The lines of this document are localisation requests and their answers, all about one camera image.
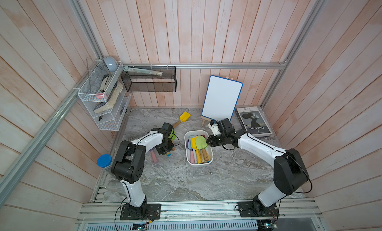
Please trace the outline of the yellow shovel wooden handle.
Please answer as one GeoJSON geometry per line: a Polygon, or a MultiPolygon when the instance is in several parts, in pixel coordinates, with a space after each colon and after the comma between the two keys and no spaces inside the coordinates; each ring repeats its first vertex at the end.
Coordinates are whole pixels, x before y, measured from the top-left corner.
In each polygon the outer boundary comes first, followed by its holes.
{"type": "Polygon", "coordinates": [[[186,122],[188,121],[188,119],[191,117],[191,114],[188,113],[188,112],[183,112],[182,115],[180,116],[180,120],[178,122],[176,122],[175,124],[173,124],[173,127],[177,127],[179,126],[182,122],[186,122]]]}

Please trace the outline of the green trowel wooden handle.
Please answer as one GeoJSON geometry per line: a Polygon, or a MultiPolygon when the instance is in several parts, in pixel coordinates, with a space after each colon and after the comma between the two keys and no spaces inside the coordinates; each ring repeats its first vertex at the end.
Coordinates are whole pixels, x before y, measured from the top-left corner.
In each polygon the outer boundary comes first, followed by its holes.
{"type": "Polygon", "coordinates": [[[205,162],[210,162],[209,155],[208,155],[208,153],[206,151],[206,147],[208,145],[207,145],[205,137],[203,137],[203,136],[196,136],[196,145],[197,145],[197,148],[199,150],[201,150],[202,156],[204,158],[204,161],[205,162]]]}
{"type": "Polygon", "coordinates": [[[172,129],[171,132],[170,132],[170,135],[169,135],[169,139],[173,141],[176,138],[177,138],[176,132],[175,132],[174,129],[172,129]]]}

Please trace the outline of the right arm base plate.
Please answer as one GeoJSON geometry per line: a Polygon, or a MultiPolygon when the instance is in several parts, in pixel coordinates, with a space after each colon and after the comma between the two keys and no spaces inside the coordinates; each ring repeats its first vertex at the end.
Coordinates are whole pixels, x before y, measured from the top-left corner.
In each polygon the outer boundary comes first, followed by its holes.
{"type": "Polygon", "coordinates": [[[276,204],[271,205],[270,207],[265,207],[259,202],[238,202],[235,209],[240,213],[242,218],[252,218],[252,217],[278,217],[279,210],[276,204]]]}

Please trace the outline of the white plastic storage box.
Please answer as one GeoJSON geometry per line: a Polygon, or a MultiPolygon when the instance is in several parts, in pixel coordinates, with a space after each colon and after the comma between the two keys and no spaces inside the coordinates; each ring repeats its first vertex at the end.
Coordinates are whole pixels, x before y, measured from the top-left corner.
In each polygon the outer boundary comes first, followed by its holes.
{"type": "Polygon", "coordinates": [[[207,132],[203,130],[186,132],[186,159],[190,166],[202,167],[212,163],[214,156],[211,147],[207,145],[208,137],[207,132]]]}

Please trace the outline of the green trowel wooden handle front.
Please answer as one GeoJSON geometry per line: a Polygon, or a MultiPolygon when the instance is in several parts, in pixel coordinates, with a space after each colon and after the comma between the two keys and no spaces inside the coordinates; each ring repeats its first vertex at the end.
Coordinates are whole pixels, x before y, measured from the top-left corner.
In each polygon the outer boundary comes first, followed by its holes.
{"type": "Polygon", "coordinates": [[[204,158],[204,161],[205,162],[210,162],[209,155],[208,155],[208,153],[206,151],[206,147],[208,145],[207,145],[205,137],[203,137],[203,136],[196,136],[196,145],[197,145],[197,148],[199,150],[201,150],[202,156],[204,158]]]}

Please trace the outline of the all yellow plastic scoop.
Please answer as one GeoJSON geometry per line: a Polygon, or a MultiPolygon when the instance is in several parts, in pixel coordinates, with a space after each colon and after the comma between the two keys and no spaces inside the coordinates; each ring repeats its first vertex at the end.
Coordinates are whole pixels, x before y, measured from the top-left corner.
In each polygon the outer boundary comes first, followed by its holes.
{"type": "Polygon", "coordinates": [[[196,137],[191,137],[190,138],[190,142],[191,142],[191,145],[192,145],[192,148],[193,150],[195,151],[196,153],[196,156],[197,156],[197,163],[198,164],[202,164],[202,159],[201,159],[201,154],[196,146],[196,137]]]}

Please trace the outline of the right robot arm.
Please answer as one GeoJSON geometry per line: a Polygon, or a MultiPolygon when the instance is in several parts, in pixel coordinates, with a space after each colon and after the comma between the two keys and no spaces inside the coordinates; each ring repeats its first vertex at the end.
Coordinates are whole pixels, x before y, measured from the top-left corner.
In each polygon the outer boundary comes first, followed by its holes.
{"type": "Polygon", "coordinates": [[[243,130],[235,130],[229,119],[213,120],[209,123],[213,135],[207,139],[211,147],[233,145],[261,158],[272,166],[273,182],[253,200],[252,210],[256,214],[267,211],[278,201],[296,192],[302,185],[310,182],[306,167],[299,152],[285,150],[268,144],[243,130]]]}

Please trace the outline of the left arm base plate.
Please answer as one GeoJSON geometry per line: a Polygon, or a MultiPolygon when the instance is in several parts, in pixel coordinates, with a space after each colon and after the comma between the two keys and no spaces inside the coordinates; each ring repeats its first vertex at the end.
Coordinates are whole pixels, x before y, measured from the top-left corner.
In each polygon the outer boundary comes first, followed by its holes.
{"type": "Polygon", "coordinates": [[[141,207],[134,207],[129,204],[122,206],[120,219],[125,220],[159,220],[161,213],[161,204],[143,203],[141,207]]]}

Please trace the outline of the green trowel wooden handle back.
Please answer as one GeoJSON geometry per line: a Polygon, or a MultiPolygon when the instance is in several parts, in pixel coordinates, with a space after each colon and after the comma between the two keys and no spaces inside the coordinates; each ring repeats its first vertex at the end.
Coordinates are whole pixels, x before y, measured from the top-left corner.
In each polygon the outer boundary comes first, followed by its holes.
{"type": "Polygon", "coordinates": [[[177,138],[176,132],[175,132],[174,129],[172,129],[171,132],[170,132],[170,135],[169,135],[169,139],[173,141],[176,138],[177,138]]]}

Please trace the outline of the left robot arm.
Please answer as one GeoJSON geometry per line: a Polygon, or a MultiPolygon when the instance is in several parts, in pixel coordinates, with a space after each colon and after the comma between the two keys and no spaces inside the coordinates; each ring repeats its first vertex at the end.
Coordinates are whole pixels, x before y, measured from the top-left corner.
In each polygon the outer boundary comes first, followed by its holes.
{"type": "Polygon", "coordinates": [[[122,183],[130,206],[140,208],[147,201],[140,182],[146,154],[155,149],[159,155],[166,155],[175,147],[172,142],[175,137],[173,126],[164,123],[161,128],[152,129],[142,138],[120,143],[111,173],[122,183]]]}

